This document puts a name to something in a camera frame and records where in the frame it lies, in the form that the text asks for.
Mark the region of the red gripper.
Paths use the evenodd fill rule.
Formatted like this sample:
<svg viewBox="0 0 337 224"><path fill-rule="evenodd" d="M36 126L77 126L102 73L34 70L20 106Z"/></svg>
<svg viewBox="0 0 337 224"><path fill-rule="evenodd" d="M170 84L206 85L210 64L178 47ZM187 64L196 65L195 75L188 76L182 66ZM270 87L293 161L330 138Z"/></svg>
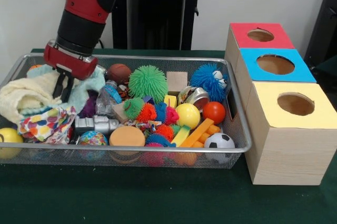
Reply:
<svg viewBox="0 0 337 224"><path fill-rule="evenodd" d="M50 40L44 50L45 62L56 69L61 69L71 73L68 77L67 86L63 89L63 81L65 73L60 73L57 78L55 88L53 91L53 98L62 95L62 102L68 102L74 78L85 80L89 78L96 69L98 59L94 56L79 55L67 51L60 47L55 40Z"/></svg>

